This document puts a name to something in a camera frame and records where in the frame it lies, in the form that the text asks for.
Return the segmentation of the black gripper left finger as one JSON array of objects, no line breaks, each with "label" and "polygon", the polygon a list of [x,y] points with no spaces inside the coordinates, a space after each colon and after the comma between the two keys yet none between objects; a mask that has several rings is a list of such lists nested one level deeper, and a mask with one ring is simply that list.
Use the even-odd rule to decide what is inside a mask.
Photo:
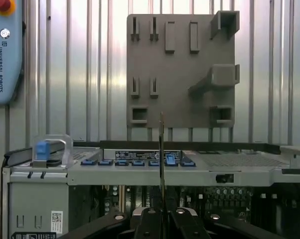
[{"label": "black gripper left finger", "polygon": [[128,217],[111,211],[64,235],[61,239],[161,239],[162,215],[160,210],[145,208],[140,215]]}]

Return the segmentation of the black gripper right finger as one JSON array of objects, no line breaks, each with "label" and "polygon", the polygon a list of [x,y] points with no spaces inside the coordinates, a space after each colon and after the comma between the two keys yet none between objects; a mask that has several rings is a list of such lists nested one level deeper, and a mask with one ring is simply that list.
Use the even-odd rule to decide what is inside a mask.
[{"label": "black gripper right finger", "polygon": [[282,239],[283,237],[233,216],[210,214],[200,218],[190,208],[170,212],[171,239]]}]

